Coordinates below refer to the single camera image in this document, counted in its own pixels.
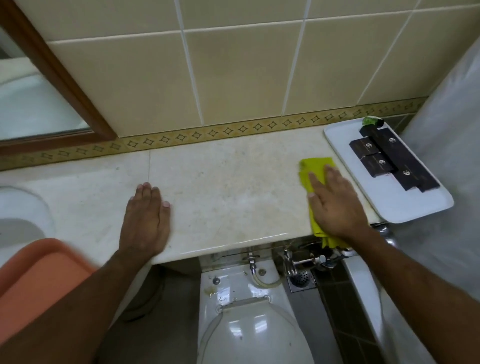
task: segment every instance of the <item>patterned tile strip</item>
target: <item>patterned tile strip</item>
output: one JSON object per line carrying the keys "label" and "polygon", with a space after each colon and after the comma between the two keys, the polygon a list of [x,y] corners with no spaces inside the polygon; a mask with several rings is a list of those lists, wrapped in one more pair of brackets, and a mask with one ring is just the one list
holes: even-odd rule
{"label": "patterned tile strip", "polygon": [[368,115],[379,117],[417,112],[427,98],[383,102],[349,108],[308,112],[303,114],[279,116],[275,118],[239,121],[229,124],[202,126],[163,133],[119,138],[110,142],[94,143],[45,150],[34,153],[22,153],[0,157],[0,171],[15,168],[39,166],[42,164],[65,162],[84,158],[108,156],[137,150],[163,148],[167,146],[186,145],[207,142],[243,135],[261,134],[331,124],[338,121],[361,118]]}

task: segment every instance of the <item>person's right arm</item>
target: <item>person's right arm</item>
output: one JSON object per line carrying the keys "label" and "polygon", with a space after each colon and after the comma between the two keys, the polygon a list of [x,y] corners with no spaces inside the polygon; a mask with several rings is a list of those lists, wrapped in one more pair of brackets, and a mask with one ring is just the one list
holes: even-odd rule
{"label": "person's right arm", "polygon": [[437,363],[478,363],[480,303],[387,244],[338,170],[327,166],[325,179],[310,174],[315,192],[308,196],[322,229],[363,258]]}

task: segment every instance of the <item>forearm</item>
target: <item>forearm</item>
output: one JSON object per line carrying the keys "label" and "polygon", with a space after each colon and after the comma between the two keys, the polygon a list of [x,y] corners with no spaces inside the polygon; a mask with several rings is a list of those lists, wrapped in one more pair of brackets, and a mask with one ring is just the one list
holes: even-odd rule
{"label": "forearm", "polygon": [[0,347],[5,363],[90,363],[142,263],[116,252],[97,272]]}
{"label": "forearm", "polygon": [[439,364],[478,360],[480,303],[387,244],[373,229],[350,243]]}

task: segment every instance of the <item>mirror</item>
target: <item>mirror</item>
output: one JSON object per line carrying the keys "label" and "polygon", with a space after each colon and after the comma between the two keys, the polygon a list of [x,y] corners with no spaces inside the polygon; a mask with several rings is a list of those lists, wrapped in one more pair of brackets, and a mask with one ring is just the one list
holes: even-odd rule
{"label": "mirror", "polygon": [[88,130],[89,125],[0,27],[0,140]]}

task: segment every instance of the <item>person's left arm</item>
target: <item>person's left arm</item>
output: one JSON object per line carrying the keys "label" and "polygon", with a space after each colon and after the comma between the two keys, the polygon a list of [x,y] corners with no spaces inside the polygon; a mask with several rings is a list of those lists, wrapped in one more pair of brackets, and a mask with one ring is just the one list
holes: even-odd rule
{"label": "person's left arm", "polygon": [[130,199],[111,259],[0,347],[2,363],[91,363],[137,272],[167,244],[170,204],[144,183]]}

